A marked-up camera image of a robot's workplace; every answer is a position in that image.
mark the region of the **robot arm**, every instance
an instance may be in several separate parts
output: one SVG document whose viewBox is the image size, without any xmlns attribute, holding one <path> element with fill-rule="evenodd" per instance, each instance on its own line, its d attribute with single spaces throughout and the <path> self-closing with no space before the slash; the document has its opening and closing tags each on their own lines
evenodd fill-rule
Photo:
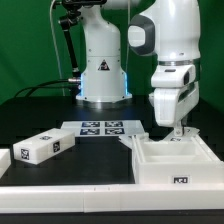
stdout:
<svg viewBox="0 0 224 224">
<path fill-rule="evenodd" d="M 67 15 L 61 17 L 67 23 L 64 32 L 80 21 L 85 33 L 87 66 L 79 73 L 81 92 L 76 96 L 77 103 L 102 108 L 103 104 L 114 107 L 131 99 L 126 73 L 121 68 L 120 31 L 102 18 L 99 6 L 106 3 L 102 5 L 105 9 L 124 9 L 128 2 L 136 5 L 140 0 L 62 1 L 67 10 Z"/>
<path fill-rule="evenodd" d="M 156 121 L 182 136 L 183 120 L 199 100 L 200 15 L 197 0 L 157 0 L 133 18 L 128 38 L 139 55 L 158 55 L 152 76 Z"/>
</svg>

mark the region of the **black table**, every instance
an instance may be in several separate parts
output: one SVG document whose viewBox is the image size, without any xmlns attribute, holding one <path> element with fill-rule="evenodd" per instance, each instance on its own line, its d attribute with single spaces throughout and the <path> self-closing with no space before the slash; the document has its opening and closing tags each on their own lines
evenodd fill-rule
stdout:
<svg viewBox="0 0 224 224">
<path fill-rule="evenodd" d="M 96 110 L 74 105 L 70 97 L 15 98 L 0 106 L 0 148 L 10 148 L 12 165 L 0 186 L 131 184 L 131 151 L 117 137 L 77 138 L 76 145 L 38 166 L 13 159 L 12 145 L 63 121 L 141 120 L 150 137 L 159 140 L 171 129 L 156 125 L 146 96 L 135 96 L 132 105 Z M 219 158 L 224 156 L 224 116 L 203 100 L 189 116 L 189 126 Z M 0 215 L 0 223 L 221 223 L 224 211 L 144 211 L 70 214 Z"/>
</svg>

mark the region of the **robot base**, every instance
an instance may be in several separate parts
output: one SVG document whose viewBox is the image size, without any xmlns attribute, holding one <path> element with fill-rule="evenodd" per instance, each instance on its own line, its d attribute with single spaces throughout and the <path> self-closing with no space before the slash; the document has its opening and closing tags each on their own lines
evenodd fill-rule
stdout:
<svg viewBox="0 0 224 224">
<path fill-rule="evenodd" d="M 92 109 L 116 109 L 132 104 L 132 95 L 130 94 L 124 99 L 114 102 L 87 101 L 85 99 L 76 97 L 75 103 L 78 106 L 88 107 Z"/>
</svg>

